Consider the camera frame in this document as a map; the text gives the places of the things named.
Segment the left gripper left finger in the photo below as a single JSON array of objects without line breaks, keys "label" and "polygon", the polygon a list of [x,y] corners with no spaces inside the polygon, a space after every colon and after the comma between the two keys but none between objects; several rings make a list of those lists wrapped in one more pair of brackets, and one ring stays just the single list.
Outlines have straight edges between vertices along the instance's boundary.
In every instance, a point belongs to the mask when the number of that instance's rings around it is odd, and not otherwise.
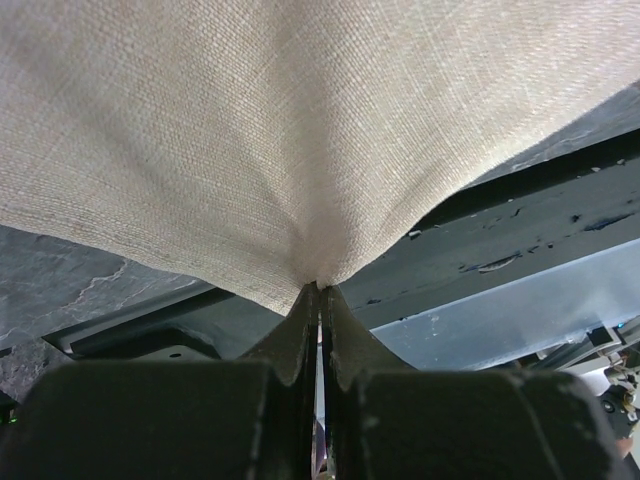
[{"label": "left gripper left finger", "polygon": [[318,288],[233,361],[85,361],[46,374],[1,443],[5,479],[307,479]]}]

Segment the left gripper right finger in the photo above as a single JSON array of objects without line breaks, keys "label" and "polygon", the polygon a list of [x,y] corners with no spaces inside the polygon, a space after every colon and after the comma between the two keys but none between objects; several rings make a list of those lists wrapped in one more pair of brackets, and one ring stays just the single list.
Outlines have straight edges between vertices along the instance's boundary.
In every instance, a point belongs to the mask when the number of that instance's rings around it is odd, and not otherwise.
[{"label": "left gripper right finger", "polygon": [[328,466],[339,479],[629,479],[603,409],[557,371],[421,371],[341,292],[319,295]]}]

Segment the beige cloth napkin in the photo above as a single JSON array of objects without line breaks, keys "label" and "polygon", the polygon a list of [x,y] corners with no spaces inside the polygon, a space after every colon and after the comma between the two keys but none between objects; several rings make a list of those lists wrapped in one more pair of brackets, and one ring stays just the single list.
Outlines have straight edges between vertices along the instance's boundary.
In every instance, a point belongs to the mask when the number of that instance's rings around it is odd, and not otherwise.
[{"label": "beige cloth napkin", "polygon": [[638,77],[635,1],[5,1],[1,221],[285,313]]}]

